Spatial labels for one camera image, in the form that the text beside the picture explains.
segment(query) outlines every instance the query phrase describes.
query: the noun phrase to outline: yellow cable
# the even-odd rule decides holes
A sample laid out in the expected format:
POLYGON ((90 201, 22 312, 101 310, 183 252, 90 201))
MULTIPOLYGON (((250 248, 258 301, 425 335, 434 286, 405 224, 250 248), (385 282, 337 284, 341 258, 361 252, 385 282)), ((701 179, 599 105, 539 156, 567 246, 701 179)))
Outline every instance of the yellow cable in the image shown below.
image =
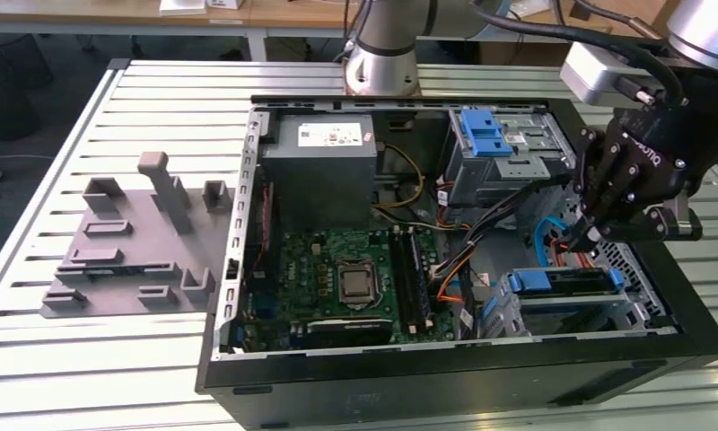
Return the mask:
POLYGON ((422 193, 422 187, 423 187, 423 178, 422 178, 422 172, 419 171, 418 165, 413 162, 411 158, 409 158, 406 153, 395 145, 385 144, 385 146, 387 146, 389 148, 393 148, 398 152, 398 155, 402 156, 402 158, 406 160, 409 165, 415 170, 415 173, 418 174, 418 190, 415 191, 415 194, 413 195, 411 198, 402 200, 401 202, 391 202, 387 204, 373 205, 373 207, 375 208, 398 208, 398 207, 403 207, 411 204, 419 198, 419 194, 422 193))

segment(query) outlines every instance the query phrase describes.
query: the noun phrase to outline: floor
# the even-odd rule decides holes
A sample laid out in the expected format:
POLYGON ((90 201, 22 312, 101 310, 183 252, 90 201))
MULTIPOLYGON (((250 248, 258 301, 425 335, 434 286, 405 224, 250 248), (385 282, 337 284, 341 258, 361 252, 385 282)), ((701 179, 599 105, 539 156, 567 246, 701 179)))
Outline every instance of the floor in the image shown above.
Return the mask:
MULTIPOLYGON (((54 74, 54 81, 49 86, 29 92, 42 126, 31 136, 13 142, 0 142, 0 156, 30 154, 53 157, 63 144, 109 60, 133 56, 130 41, 125 36, 95 36, 95 50, 91 52, 83 52, 71 35, 35 37, 35 40, 54 74)), ((331 61, 341 50, 339 40, 314 39, 307 42, 311 45, 311 61, 331 61)), ((241 38, 219 37, 138 37, 138 44, 145 58, 179 60, 218 60, 231 50, 243 51, 246 47, 241 38)), ((270 61, 303 59, 305 40, 273 38, 266 45, 270 61)), ((418 61, 447 64, 458 62, 431 41, 419 42, 418 61)), ((41 158, 0 158, 0 169, 5 175, 0 181, 0 249, 50 161, 41 158)))

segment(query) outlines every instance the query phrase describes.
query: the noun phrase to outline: blue cable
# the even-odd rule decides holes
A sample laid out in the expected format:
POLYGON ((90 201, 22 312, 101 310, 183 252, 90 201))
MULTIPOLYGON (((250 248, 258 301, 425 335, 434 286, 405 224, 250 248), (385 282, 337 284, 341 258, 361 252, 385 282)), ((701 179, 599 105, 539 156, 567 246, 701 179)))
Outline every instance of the blue cable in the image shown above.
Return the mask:
POLYGON ((542 220, 539 220, 539 223, 535 227, 535 235, 533 239, 533 243, 535 244, 535 254, 537 254, 537 261, 539 262, 541 267, 547 266, 547 257, 546 253, 542 250, 542 225, 545 223, 550 223, 558 227, 558 229, 565 230, 566 225, 557 217, 546 217, 542 220))

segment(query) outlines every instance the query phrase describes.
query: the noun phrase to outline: label sticker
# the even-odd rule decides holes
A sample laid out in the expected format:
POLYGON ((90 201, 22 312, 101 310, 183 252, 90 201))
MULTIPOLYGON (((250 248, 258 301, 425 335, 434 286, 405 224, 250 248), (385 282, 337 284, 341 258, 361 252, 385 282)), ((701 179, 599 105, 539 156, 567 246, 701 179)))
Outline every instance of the label sticker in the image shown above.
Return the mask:
POLYGON ((459 320, 469 329, 473 329, 473 327, 474 327, 474 316, 470 315, 470 312, 467 312, 465 310, 465 308, 462 308, 461 311, 459 311, 459 320))
POLYGON ((526 139, 523 139, 521 133, 518 135, 505 135, 505 142, 509 144, 526 144, 526 139))
POLYGON ((298 126, 298 146, 358 146, 359 123, 302 123, 298 126))
POLYGON ((210 20, 210 24, 231 24, 231 25, 242 25, 242 20, 210 20))
POLYGON ((449 193, 446 191, 443 191, 443 190, 439 190, 439 191, 435 192, 435 200, 438 200, 439 205, 442 207, 446 207, 446 203, 450 200, 449 196, 450 196, 449 193))

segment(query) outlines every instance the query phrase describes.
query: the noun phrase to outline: motherboard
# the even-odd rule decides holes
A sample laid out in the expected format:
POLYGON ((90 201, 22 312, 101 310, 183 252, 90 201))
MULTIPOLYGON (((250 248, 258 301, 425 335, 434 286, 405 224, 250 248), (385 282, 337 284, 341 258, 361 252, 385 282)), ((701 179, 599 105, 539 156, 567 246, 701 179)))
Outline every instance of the motherboard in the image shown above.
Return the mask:
POLYGON ((347 338, 354 335, 341 322, 387 325, 391 336, 383 344, 453 340, 449 311, 430 307, 425 290, 437 261, 427 230, 285 233, 277 288, 253 293, 254 319, 245 324, 249 348, 302 348, 303 332, 314 323, 347 338))

